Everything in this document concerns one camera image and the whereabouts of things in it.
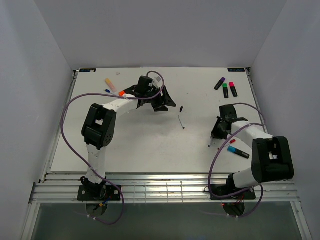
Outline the red cap white marker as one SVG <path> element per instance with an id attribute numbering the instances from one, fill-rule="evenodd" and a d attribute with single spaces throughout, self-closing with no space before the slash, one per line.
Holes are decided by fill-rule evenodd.
<path id="1" fill-rule="evenodd" d="M 230 140 L 228 143 L 226 143 L 224 146 L 221 145 L 221 146 L 218 148 L 218 150 L 220 150 L 220 149 L 222 149 L 222 148 L 225 148 L 225 147 L 228 147 L 228 146 L 234 144 L 235 142 L 236 142 L 236 140 L 235 140 L 235 139 L 232 139 L 232 140 Z"/>

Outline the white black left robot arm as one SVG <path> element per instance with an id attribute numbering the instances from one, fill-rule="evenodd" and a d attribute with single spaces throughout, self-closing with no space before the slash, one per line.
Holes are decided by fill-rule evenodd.
<path id="1" fill-rule="evenodd" d="M 151 104 L 155 112 L 167 112 L 168 107 L 176 107 L 167 88 L 159 87 L 158 82 L 148 76 L 141 76 L 133 85 L 120 94 L 120 99 L 110 103 L 91 105 L 84 121 L 81 134 L 88 153 L 89 167 L 81 183 L 89 186 L 88 193 L 100 200 L 106 195 L 106 187 L 101 184 L 106 177 L 106 152 L 115 133 L 116 120 L 122 115 Z"/>

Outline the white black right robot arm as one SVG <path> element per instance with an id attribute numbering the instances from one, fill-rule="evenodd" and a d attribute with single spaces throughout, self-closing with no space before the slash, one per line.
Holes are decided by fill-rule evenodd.
<path id="1" fill-rule="evenodd" d="M 291 180 L 295 175 L 288 139 L 273 136 L 238 117 L 234 104 L 219 107 L 220 115 L 211 132 L 211 138 L 230 141 L 237 137 L 251 149 L 251 166 L 232 173 L 224 185 L 208 184 L 210 197 L 215 199 L 237 199 L 240 195 L 262 183 Z"/>

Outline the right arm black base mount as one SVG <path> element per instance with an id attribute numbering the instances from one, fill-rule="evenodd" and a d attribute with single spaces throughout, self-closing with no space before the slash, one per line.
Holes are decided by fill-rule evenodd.
<path id="1" fill-rule="evenodd" d="M 243 191 L 241 193 L 235 194 L 243 190 L 242 188 L 231 189 L 226 184 L 211 184 L 211 191 L 213 194 L 210 194 L 211 200 L 255 200 L 256 194 L 253 189 Z"/>

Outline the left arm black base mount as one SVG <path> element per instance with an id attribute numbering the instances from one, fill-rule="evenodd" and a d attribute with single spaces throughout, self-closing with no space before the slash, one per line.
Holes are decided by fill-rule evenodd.
<path id="1" fill-rule="evenodd" d="M 121 185 L 117 187 L 106 184 L 102 181 L 100 184 L 90 182 L 85 176 L 80 178 L 81 185 L 77 193 L 78 201 L 119 201 L 121 199 Z"/>

